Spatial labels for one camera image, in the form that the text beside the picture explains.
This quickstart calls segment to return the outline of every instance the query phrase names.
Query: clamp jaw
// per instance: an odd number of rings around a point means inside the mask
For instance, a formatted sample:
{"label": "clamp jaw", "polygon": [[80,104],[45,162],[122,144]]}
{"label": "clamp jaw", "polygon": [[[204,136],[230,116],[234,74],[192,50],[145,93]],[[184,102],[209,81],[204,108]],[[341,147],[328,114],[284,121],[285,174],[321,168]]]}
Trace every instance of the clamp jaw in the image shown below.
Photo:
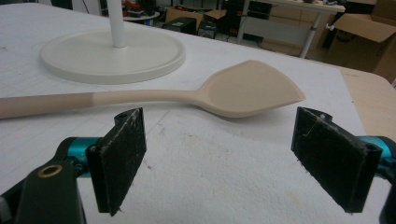
{"label": "clamp jaw", "polygon": [[375,176],[392,187],[380,222],[396,223],[396,143],[382,136],[354,136],[332,116],[298,107],[291,145],[304,168],[348,213],[362,212]]}
{"label": "clamp jaw", "polygon": [[86,223],[77,177],[91,176],[100,213],[120,209],[146,153],[143,109],[118,114],[101,138],[69,137],[0,197],[0,223]]}

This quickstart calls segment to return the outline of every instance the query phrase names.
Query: teal clamp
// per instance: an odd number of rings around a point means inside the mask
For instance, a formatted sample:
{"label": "teal clamp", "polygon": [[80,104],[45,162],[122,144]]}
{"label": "teal clamp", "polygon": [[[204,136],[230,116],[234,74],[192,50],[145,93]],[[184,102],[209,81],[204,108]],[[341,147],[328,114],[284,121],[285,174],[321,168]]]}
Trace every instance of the teal clamp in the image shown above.
{"label": "teal clamp", "polygon": [[80,177],[91,177],[85,149],[96,144],[99,139],[99,137],[78,137],[70,144],[65,160],[72,163],[74,168],[78,170]]}
{"label": "teal clamp", "polygon": [[358,138],[382,149],[376,174],[386,179],[394,179],[396,176],[396,143],[383,136],[358,136]]}

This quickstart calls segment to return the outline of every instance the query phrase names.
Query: round lamp base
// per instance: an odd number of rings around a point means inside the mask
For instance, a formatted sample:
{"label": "round lamp base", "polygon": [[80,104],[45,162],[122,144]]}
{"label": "round lamp base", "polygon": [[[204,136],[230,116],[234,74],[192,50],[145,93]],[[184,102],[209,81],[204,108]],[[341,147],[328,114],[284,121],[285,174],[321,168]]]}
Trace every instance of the round lamp base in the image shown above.
{"label": "round lamp base", "polygon": [[114,48],[110,30],[65,35],[41,50],[55,76],[91,84],[146,81],[177,70],[186,50],[177,39],[146,30],[126,30],[126,47]]}

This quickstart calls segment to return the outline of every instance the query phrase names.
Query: spatula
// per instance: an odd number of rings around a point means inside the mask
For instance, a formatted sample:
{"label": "spatula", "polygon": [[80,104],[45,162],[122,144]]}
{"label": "spatula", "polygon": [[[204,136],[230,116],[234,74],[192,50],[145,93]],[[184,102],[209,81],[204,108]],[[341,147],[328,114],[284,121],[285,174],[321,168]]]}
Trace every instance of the spatula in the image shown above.
{"label": "spatula", "polygon": [[197,91],[106,91],[0,98],[0,119],[133,102],[174,101],[226,118],[243,118],[305,99],[274,67],[245,61],[212,75]]}

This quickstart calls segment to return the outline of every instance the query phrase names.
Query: black rubber pad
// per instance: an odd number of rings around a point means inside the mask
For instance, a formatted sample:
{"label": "black rubber pad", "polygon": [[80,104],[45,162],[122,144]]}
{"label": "black rubber pad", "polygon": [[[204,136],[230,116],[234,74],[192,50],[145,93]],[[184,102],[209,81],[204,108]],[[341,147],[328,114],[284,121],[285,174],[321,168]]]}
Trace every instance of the black rubber pad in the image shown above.
{"label": "black rubber pad", "polygon": [[291,150],[346,212],[362,211],[381,148],[332,123],[331,116],[299,107]]}
{"label": "black rubber pad", "polygon": [[119,210],[146,153],[143,109],[115,117],[116,125],[86,149],[99,212],[114,216]]}

